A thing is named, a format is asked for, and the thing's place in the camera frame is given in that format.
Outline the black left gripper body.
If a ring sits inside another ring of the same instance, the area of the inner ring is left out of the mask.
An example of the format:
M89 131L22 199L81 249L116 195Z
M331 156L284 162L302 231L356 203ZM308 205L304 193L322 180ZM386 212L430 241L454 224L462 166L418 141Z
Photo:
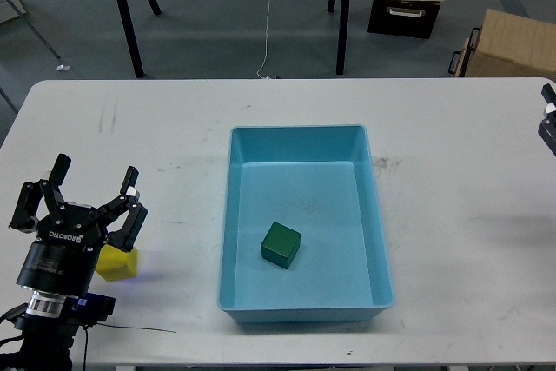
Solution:
M37 291L83 297L89 289L106 228L87 223L93 207L64 204L62 220L41 219L23 262L17 285Z

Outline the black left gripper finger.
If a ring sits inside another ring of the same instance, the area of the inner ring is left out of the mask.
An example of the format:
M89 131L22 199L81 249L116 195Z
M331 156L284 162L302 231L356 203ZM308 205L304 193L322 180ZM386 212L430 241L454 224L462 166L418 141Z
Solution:
M53 225L64 225L62 206L65 201L59 187L63 184L70 164L71 159L67 155L59 154L47 179L23 184L9 224L12 229L22 232L36 230L39 223L36 215L41 201L44 201Z
M136 189L139 171L128 166L119 196L86 217L86 226L97 226L105 242L123 252L130 252L146 219L148 210L139 202Z

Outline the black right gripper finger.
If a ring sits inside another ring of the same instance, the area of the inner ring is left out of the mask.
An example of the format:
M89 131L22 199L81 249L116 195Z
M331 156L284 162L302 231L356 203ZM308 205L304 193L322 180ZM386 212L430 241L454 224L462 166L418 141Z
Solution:
M554 145L556 140L555 132L555 91L551 84L545 84L541 90L541 95L546 101L544 117L539 124L538 134L546 145Z

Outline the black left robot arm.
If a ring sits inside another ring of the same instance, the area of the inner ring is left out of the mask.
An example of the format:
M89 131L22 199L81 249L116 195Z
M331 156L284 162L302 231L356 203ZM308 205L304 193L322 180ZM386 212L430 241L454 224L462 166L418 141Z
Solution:
M23 184L10 227L36 238L17 285L32 294L2 315L20 331L15 353L2 354L6 370L70 370L70 349L79 328L88 329L114 311L115 298L89 291L104 248L129 254L148 214L130 166L119 195L95 208L67 202L60 187L71 160L57 157L48 178Z

